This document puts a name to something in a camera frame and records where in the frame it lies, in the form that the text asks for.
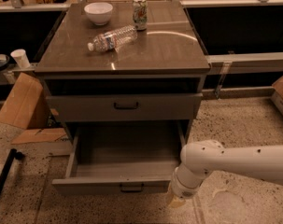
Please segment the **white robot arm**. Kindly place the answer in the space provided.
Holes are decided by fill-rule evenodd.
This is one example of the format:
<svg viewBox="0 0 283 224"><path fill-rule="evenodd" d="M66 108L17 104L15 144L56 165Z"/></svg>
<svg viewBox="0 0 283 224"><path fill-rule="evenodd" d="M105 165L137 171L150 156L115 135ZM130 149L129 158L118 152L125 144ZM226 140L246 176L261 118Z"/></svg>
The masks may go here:
<svg viewBox="0 0 283 224"><path fill-rule="evenodd" d="M224 147L216 140L188 143L172 173L166 203L178 208L191 199L214 171L243 175L283 186L283 145Z"/></svg>

